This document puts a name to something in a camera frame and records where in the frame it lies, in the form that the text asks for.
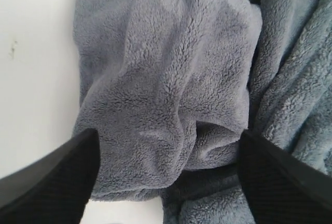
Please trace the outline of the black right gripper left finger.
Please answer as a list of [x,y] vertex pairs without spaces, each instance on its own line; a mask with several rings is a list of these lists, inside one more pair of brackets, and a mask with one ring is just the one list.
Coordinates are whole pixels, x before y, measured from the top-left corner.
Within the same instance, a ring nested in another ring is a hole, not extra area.
[[1,223],[80,223],[99,167],[98,132],[86,129],[1,179]]

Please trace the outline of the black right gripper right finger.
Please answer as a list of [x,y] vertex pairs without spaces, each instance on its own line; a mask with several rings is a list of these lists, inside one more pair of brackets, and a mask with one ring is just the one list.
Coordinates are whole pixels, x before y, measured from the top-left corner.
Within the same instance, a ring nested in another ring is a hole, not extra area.
[[238,177],[256,223],[331,223],[331,178],[248,130]]

